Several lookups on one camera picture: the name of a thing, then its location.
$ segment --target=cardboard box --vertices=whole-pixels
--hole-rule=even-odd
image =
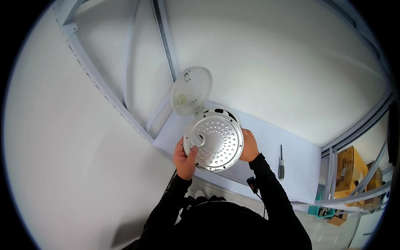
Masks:
[[[367,185],[367,191],[382,186],[382,178],[383,178],[382,171],[379,168],[377,168],[376,172],[372,176],[372,179],[370,180],[370,182]],[[377,207],[379,205],[379,202],[380,202],[380,195],[378,195],[378,196],[376,196],[374,198],[370,198],[368,200],[365,200],[363,209],[375,208],[375,207]]]
[[[338,171],[336,173],[335,198],[350,195],[361,180],[367,175],[368,168],[354,147],[338,154]],[[346,206],[364,205],[364,201],[346,204]]]
[[[334,215],[332,217],[332,219],[327,221],[327,223],[335,225],[335,226],[340,226],[347,220],[347,216],[348,216],[348,214]]]

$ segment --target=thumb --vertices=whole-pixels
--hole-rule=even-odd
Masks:
[[[197,151],[198,151],[198,148],[196,146],[194,146],[192,148],[192,150],[190,151],[188,159],[186,161],[192,162],[194,164],[194,160],[196,159],[196,156],[197,156]]]

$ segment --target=cable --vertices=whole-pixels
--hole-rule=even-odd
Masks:
[[[260,200],[264,204],[264,201],[262,200],[262,198],[258,194],[256,194],[256,195],[260,198]],[[266,208],[265,208],[265,204],[264,204],[264,215],[262,216],[263,218],[265,218],[265,210],[266,210]]]

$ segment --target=teal plastic crate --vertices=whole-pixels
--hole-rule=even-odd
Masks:
[[[315,197],[316,201],[317,200],[321,200],[322,193],[323,192],[321,192],[320,194],[317,194],[317,196]],[[318,210],[319,209],[320,209],[319,206],[309,206],[308,207],[308,214],[315,215],[316,218],[332,217],[335,214],[335,210],[333,208],[330,208],[325,216],[318,216]]]

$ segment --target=person's right hand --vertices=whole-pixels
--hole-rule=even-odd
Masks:
[[[243,145],[242,155],[240,156],[239,159],[245,162],[251,162],[260,154],[260,152],[258,151],[257,142],[256,139],[254,138],[253,133],[245,128],[242,128],[242,132],[243,132],[244,145]]]

